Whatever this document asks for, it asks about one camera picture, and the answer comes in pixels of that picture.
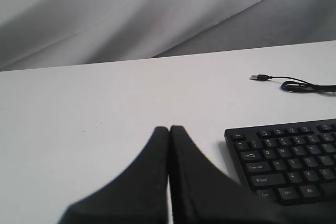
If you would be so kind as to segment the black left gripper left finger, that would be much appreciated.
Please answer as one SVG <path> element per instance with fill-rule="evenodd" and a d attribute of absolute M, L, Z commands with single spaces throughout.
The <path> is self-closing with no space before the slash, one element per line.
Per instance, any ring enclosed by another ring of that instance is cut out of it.
<path fill-rule="evenodd" d="M 60 223 L 167 223 L 169 130 L 158 126 L 113 181 L 70 205 Z"/>

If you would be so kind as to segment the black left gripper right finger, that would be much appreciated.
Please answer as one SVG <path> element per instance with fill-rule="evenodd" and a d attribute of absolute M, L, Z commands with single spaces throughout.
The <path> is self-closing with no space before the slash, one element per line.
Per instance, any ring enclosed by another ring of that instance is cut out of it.
<path fill-rule="evenodd" d="M 335 223 L 335 201 L 284 207 L 220 171 L 182 126 L 170 128 L 174 223 Z"/>

